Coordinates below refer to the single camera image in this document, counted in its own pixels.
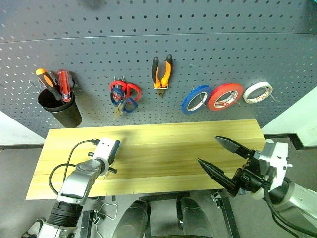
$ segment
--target blue scissors handle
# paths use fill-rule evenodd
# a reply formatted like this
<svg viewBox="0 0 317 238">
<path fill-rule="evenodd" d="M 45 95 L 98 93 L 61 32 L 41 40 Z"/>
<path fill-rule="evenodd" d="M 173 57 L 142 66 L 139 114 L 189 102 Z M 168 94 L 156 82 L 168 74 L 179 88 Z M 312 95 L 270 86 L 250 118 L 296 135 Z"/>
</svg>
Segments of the blue scissors handle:
<svg viewBox="0 0 317 238">
<path fill-rule="evenodd" d="M 123 98 L 124 98 L 124 92 L 121 89 L 113 87 L 110 93 L 110 99 L 112 101 L 112 104 L 114 104 L 115 107 L 118 107 L 119 104 L 123 102 Z"/>
<path fill-rule="evenodd" d="M 132 104 L 133 108 L 132 109 L 127 109 L 126 106 L 127 104 L 130 103 Z M 127 98 L 124 102 L 122 102 L 122 110 L 124 113 L 131 113 L 133 112 L 136 108 L 138 107 L 138 104 L 134 101 L 132 98 Z"/>
</svg>

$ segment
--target white tape roll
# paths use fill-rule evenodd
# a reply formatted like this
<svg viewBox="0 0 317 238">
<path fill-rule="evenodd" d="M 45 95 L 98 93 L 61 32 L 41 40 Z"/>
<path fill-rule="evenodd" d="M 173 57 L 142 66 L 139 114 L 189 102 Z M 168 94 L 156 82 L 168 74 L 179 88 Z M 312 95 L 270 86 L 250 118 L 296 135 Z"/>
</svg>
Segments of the white tape roll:
<svg viewBox="0 0 317 238">
<path fill-rule="evenodd" d="M 252 92 L 256 91 L 259 88 L 265 88 L 266 91 L 256 98 L 248 98 Z M 244 101 L 246 101 L 246 103 L 258 103 L 258 102 L 264 100 L 265 98 L 267 98 L 269 95 L 271 95 L 272 92 L 273 92 L 273 87 L 268 82 L 260 82 L 260 83 L 256 83 L 256 84 L 252 85 L 251 87 L 249 87 L 244 92 L 243 99 L 244 99 Z"/>
</svg>

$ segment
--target red scissors handle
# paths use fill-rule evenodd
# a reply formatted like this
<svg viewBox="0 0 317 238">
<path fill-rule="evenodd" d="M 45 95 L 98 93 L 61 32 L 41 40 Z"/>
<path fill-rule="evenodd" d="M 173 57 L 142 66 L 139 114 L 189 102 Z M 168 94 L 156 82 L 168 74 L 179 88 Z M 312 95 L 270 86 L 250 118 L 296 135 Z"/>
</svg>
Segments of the red scissors handle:
<svg viewBox="0 0 317 238">
<path fill-rule="evenodd" d="M 129 98 L 131 95 L 131 89 L 134 89 L 138 93 L 138 96 L 134 99 L 134 101 L 137 102 L 140 99 L 141 90 L 138 88 L 138 86 L 134 85 L 133 83 L 128 83 L 126 85 L 126 89 L 127 89 L 127 98 Z"/>
<path fill-rule="evenodd" d="M 123 81 L 121 81 L 121 80 L 117 80 L 117 81 L 114 81 L 114 82 L 112 82 L 111 84 L 110 84 L 110 91 L 112 91 L 112 89 L 113 89 L 113 87 L 115 86 L 115 85 L 119 85 L 119 86 L 122 86 L 122 88 L 121 88 L 121 90 L 123 91 L 123 92 L 125 92 L 125 90 L 127 89 L 127 84 L 125 83 L 125 82 L 123 82 Z"/>
</svg>

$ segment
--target red tape roll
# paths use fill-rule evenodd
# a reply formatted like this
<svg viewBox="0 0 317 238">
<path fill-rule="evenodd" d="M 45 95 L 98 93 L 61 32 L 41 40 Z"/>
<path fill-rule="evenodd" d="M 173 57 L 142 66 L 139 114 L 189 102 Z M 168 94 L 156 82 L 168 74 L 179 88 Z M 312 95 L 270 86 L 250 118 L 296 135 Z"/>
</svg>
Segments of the red tape roll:
<svg viewBox="0 0 317 238">
<path fill-rule="evenodd" d="M 218 101 L 226 93 L 231 93 L 226 99 Z M 220 111 L 230 107 L 242 96 L 243 87 L 238 83 L 226 83 L 217 87 L 211 94 L 208 107 L 211 111 Z"/>
</svg>

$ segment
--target white wall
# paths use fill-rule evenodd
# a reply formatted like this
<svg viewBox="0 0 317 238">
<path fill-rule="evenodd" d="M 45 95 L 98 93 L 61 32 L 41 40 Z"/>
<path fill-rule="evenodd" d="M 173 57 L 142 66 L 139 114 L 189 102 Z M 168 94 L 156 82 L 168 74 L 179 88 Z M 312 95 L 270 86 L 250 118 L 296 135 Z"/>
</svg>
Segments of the white wall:
<svg viewBox="0 0 317 238">
<path fill-rule="evenodd" d="M 304 146 L 317 146 L 317 87 L 264 126 L 262 132 L 296 133 Z"/>
<path fill-rule="evenodd" d="M 41 136 L 0 111 L 0 145 L 43 143 Z"/>
</svg>

